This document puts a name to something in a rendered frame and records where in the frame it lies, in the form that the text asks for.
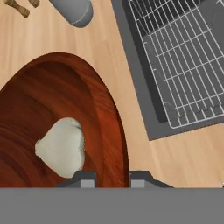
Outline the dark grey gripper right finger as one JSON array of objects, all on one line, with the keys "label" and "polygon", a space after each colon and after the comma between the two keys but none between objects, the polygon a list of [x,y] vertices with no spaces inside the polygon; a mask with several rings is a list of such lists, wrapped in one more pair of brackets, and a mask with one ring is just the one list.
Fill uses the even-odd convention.
[{"label": "dark grey gripper right finger", "polygon": [[149,171],[130,171],[129,186],[131,188],[172,188],[171,185],[154,179]]}]

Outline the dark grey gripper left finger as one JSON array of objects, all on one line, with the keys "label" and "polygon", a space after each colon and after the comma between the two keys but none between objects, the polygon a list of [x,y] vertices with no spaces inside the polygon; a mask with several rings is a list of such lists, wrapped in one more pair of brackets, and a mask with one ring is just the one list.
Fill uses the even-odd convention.
[{"label": "dark grey gripper left finger", "polygon": [[96,188],[96,171],[77,171],[69,180],[62,182],[57,187]]}]

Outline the white garlic bulb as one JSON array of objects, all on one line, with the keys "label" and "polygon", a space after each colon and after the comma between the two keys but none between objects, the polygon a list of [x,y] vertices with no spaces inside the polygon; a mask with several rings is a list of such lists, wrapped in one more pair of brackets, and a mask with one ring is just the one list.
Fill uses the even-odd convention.
[{"label": "white garlic bulb", "polygon": [[64,117],[35,143],[35,154],[59,176],[70,179],[83,168],[84,143],[80,123],[72,117]]}]

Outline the brown wooden bowl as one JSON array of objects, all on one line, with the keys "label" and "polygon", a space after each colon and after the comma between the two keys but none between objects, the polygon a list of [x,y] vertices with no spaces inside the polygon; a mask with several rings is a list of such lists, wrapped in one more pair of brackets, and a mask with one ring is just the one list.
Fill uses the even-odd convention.
[{"label": "brown wooden bowl", "polygon": [[34,145],[63,117],[80,123],[84,169],[99,187],[127,187],[129,159],[116,104],[98,73],[65,52],[42,55],[0,89],[0,187],[55,187],[64,182]]}]

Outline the grey sink basin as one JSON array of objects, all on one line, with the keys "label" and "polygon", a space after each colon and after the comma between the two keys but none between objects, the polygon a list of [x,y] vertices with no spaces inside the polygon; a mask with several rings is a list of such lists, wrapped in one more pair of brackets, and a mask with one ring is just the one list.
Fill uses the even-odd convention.
[{"label": "grey sink basin", "polygon": [[[134,26],[134,18],[131,16],[128,0],[111,1],[148,138],[155,140],[218,123],[224,124],[224,116],[222,116],[182,128],[170,127],[156,82],[141,45],[140,36]],[[224,36],[224,22],[221,21],[218,27]]]}]

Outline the grey cylindrical container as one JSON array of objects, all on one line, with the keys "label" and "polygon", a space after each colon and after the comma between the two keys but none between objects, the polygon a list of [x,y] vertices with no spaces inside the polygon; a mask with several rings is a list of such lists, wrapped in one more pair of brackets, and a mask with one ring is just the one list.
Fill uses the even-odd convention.
[{"label": "grey cylindrical container", "polygon": [[49,0],[52,6],[72,26],[87,26],[94,15],[91,0]]}]

